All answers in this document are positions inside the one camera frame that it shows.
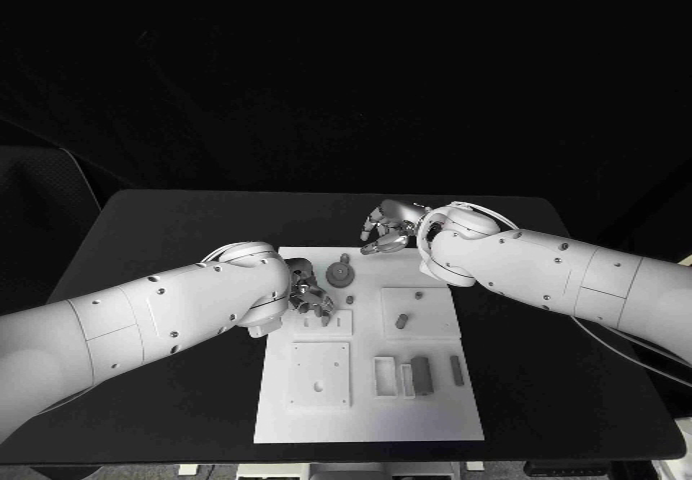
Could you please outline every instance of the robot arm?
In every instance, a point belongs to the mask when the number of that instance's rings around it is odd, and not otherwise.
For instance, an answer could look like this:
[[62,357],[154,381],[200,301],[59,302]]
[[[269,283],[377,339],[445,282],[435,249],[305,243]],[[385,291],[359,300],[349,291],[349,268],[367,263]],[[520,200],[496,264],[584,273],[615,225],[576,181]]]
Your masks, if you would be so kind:
[[[390,205],[383,203],[382,210],[390,211]],[[529,230],[500,232],[494,220],[465,203],[416,211],[413,234],[426,275],[460,287],[478,282],[536,308],[635,335],[692,363],[689,268]],[[363,232],[372,230],[372,220],[370,214]],[[405,246],[402,218],[380,221],[396,228],[396,246]],[[362,253],[387,252],[390,239],[390,234],[380,237]]]
[[219,261],[0,317],[0,443],[62,399],[232,327],[266,335],[288,303],[318,316],[333,308],[310,262],[255,242]]

